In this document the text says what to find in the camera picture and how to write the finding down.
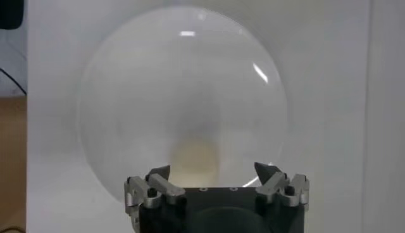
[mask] white wall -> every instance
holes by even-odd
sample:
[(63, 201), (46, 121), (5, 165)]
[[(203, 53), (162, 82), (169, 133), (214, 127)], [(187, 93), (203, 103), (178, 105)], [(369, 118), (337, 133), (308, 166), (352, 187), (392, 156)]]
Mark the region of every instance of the white wall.
[(405, 1), (372, 6), (363, 232), (404, 232)]

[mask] wooden table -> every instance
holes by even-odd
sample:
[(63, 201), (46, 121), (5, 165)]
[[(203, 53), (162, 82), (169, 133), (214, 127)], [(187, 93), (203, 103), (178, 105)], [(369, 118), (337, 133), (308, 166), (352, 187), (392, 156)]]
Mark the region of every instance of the wooden table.
[(25, 228), (26, 166), (27, 99), (0, 98), (0, 230)]

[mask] screw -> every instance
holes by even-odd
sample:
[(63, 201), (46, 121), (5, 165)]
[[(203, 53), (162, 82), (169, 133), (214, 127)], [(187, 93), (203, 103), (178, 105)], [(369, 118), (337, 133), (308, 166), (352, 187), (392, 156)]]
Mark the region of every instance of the screw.
[(158, 192), (154, 188), (150, 188), (147, 190), (147, 197), (148, 198), (155, 198), (158, 195)]
[(284, 193), (287, 196), (293, 196), (296, 193), (296, 189), (294, 189), (292, 186), (287, 186), (284, 189)]

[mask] glass dome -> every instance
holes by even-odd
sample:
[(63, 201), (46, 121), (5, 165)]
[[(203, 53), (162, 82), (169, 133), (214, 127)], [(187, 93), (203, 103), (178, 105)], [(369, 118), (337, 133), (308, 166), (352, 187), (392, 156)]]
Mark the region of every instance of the glass dome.
[(80, 90), (78, 133), (103, 186), (171, 165), (183, 187), (247, 186), (278, 160), (287, 103), (274, 62), (235, 21), (157, 9), (103, 43)]

